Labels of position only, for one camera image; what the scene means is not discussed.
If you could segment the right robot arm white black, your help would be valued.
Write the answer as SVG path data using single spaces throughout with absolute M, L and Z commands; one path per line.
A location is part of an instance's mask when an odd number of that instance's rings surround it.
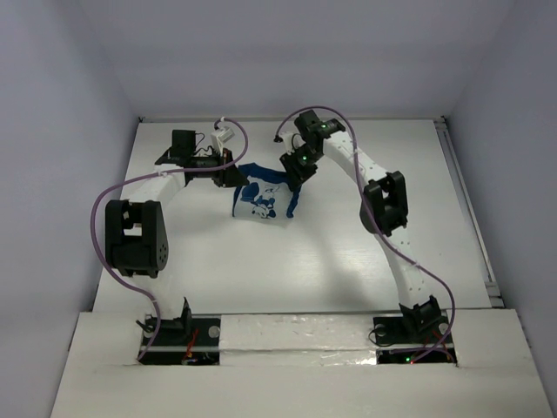
M 323 120 L 308 107 L 294 117 L 294 125 L 295 131 L 279 127 L 274 139 L 285 146 L 279 160 L 289 187 L 294 190 L 316 174 L 323 157 L 354 181 L 361 198 L 360 221 L 379 242 L 395 280 L 402 315 L 400 330 L 408 340 L 423 340 L 438 326 L 442 313 L 411 252 L 404 175 L 387 171 L 367 156 L 345 118 Z

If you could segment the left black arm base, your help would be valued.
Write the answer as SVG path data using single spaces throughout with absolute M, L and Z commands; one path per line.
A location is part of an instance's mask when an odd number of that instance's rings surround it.
M 179 320 L 167 320 L 139 360 L 149 366 L 217 366 L 221 317 L 194 315 L 183 329 Z

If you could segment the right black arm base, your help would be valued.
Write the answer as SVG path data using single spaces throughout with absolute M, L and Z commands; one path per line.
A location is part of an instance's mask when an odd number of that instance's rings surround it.
M 423 334 L 412 335 L 406 328 L 401 315 L 381 314 L 372 318 L 368 340 L 376 348 L 377 360 L 380 365 L 412 365 L 412 364 L 458 364 L 452 335 L 439 342 L 448 326 L 447 314 L 431 330 Z

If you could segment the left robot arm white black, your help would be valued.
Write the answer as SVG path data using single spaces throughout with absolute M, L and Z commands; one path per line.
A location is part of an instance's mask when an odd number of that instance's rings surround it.
M 186 299 L 170 302 L 157 289 L 159 274 L 168 263 L 170 248 L 164 222 L 164 209 L 194 179 L 210 179 L 220 188 L 247 185 L 247 177 L 237 167 L 238 160 L 225 142 L 234 131 L 215 126 L 211 143 L 200 148 L 198 133 L 171 132 L 171 146 L 155 161 L 153 173 L 135 180 L 138 189 L 126 199 L 112 199 L 104 209 L 104 259 L 108 270 L 125 285 L 146 296 L 153 304 L 152 314 L 138 324 L 152 336 L 162 328 L 172 343 L 191 338 L 191 310 Z

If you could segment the blue t shirt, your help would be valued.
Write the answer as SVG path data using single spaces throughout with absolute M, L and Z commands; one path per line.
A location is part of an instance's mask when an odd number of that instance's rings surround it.
M 271 222 L 294 217 L 301 187 L 291 190 L 285 172 L 255 163 L 240 165 L 238 169 L 248 184 L 237 187 L 233 194 L 233 217 Z

